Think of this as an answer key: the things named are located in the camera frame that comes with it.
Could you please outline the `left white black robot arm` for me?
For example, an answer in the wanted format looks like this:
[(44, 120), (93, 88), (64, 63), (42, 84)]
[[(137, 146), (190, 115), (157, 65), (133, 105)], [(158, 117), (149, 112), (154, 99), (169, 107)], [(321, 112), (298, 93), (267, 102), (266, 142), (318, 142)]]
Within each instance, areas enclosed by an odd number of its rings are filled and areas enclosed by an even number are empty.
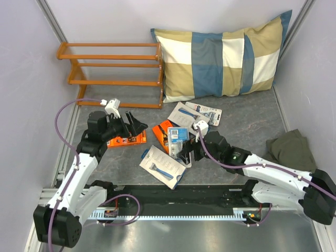
[(103, 111), (89, 114), (88, 128), (77, 145), (73, 164), (64, 181), (45, 206), (38, 205), (34, 210), (37, 238), (47, 243), (49, 251), (54, 245), (73, 248), (84, 223), (96, 208), (114, 203), (115, 193), (99, 185), (91, 186), (85, 195), (81, 193), (108, 149), (109, 140), (138, 136), (148, 128), (131, 112), (127, 111), (126, 116), (128, 122)]

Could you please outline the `white box blue razor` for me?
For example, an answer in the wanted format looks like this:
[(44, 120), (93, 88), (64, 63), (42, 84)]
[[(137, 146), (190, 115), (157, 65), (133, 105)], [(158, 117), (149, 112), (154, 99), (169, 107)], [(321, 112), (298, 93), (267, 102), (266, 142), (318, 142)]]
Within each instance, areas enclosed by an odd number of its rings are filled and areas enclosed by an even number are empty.
[(171, 114), (167, 118), (174, 125), (178, 127), (188, 128), (189, 133), (196, 135), (196, 131), (192, 128), (192, 124), (200, 119), (204, 120), (206, 123), (209, 122), (209, 118), (202, 115), (201, 113), (189, 108), (185, 104), (178, 102)]
[(174, 190), (183, 177), (186, 167), (155, 146), (146, 149), (141, 156), (140, 167)]

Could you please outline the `clear blister razor pack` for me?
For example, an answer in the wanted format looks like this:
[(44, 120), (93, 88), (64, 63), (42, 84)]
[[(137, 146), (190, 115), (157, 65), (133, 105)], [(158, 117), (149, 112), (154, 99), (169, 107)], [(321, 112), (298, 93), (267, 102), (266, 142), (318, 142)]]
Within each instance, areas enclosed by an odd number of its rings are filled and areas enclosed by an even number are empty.
[(182, 151), (183, 142), (189, 140), (189, 131), (186, 127), (168, 127), (169, 156), (184, 165), (186, 168), (192, 167), (191, 154), (188, 157), (180, 158), (178, 153)]

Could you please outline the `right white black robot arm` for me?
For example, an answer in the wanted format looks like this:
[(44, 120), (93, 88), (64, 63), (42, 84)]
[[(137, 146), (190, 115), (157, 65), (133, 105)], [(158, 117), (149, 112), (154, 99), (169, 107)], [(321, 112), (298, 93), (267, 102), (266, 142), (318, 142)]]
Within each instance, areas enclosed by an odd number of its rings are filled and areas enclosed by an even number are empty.
[(291, 207), (324, 225), (335, 218), (335, 182), (323, 170), (311, 173), (272, 163), (231, 146), (217, 131), (184, 141), (177, 156), (190, 163), (191, 153), (196, 161), (211, 159), (227, 172), (249, 177), (240, 194), (245, 206), (258, 202)]

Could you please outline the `orange razor cartridge pack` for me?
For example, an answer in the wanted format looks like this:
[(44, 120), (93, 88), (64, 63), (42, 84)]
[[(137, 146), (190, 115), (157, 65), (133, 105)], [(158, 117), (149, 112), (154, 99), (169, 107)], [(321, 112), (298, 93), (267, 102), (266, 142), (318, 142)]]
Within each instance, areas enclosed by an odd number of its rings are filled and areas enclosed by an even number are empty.
[(142, 143), (146, 143), (146, 131), (144, 130), (141, 134), (137, 136), (131, 136), (128, 138), (116, 137), (107, 142), (108, 148), (116, 148), (121, 146), (132, 146)]

